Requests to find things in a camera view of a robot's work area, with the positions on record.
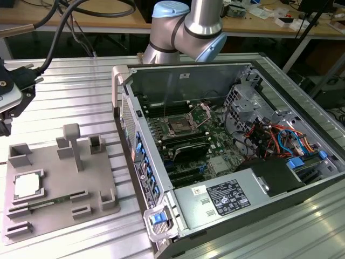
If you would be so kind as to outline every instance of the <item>power supply label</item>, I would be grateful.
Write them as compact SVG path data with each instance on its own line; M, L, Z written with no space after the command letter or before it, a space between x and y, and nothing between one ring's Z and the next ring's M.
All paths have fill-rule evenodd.
M225 216L251 205L237 180L207 188L207 193L220 216Z

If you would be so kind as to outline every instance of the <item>aluminum table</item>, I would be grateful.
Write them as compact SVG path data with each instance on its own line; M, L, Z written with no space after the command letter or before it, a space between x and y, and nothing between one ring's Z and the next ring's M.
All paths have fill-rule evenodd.
M256 53L221 55L218 60L240 56L271 66L272 74L279 71ZM39 66L42 62L11 60L6 67L14 69L28 63ZM84 138L101 134L106 140L121 211L10 246L0 244L0 258L154 257L111 110L111 69L114 65L135 62L135 57L55 59L44 74L45 80L36 86L34 101L14 120L12 135L0 138L0 189L4 189L9 145L21 142L27 142L30 148L53 145L55 138L62 135L62 126L76 122ZM343 141L337 136L339 129L328 130ZM0 193L0 211L3 211L3 193ZM301 205L187 251L180 258L222 256L345 258L345 181Z

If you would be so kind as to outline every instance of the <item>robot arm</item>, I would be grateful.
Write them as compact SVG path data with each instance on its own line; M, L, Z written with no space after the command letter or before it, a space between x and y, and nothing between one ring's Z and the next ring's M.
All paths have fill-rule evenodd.
M0 60L0 137L11 134L12 118L21 115L36 95L36 83L43 81L32 67L8 71Z
M189 12L180 2L157 3L143 63L176 63L180 52L196 62L212 61L226 42L220 18L222 5L223 0L193 0Z

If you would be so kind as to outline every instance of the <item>wooden table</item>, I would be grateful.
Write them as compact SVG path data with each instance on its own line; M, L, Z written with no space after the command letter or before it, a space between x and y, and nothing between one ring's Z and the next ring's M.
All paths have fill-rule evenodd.
M31 3L39 4L39 0L27 0ZM297 17L298 12L289 5L284 5L280 1L262 0L265 7L275 9L278 7L289 9L292 17ZM125 11L128 6L114 0L92 0L81 5L82 8L96 12L119 12ZM0 30L14 27L18 24L36 23L41 20L48 12L43 7L31 6L22 1L17 1L13 9L0 8ZM73 14L85 32L99 33L150 33L150 24L147 24L140 12L136 10L132 15L121 18L99 18L84 15L82 13ZM60 22L60 16L55 14L52 19L38 31L55 31ZM297 48L294 55L284 67L288 71L298 56L305 49L311 39L339 39L345 40L345 36L327 25L327 20L320 20L320 24L313 28L309 35ZM223 19L223 31L228 36L236 37L270 37L270 38L295 38L296 32L289 28L281 28L274 23L273 18L266 20L260 19L250 13L245 18ZM11 58L10 51L6 47L4 39L0 39L0 56L6 59Z

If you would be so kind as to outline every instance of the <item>blue tab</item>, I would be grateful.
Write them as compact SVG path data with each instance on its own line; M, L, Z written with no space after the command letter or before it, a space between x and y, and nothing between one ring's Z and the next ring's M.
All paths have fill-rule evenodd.
M160 212L151 216L151 221L153 225L157 225L163 222L167 222L168 218L164 212Z
M148 177L151 177L151 175L152 175L152 169L151 169L151 167L148 167L146 171L147 171L147 176L148 176Z
M286 163L286 165L290 169L295 169L296 167L303 166L304 162L300 158L291 158L289 159L288 163Z
M328 157L327 153L325 151L320 151L319 156L324 160Z
M137 147L136 147L136 152L139 153L141 151L141 148L142 148L142 144L141 143L138 143Z
M154 191L155 191L155 194L159 194L160 193L160 190L159 190L158 186L155 187Z

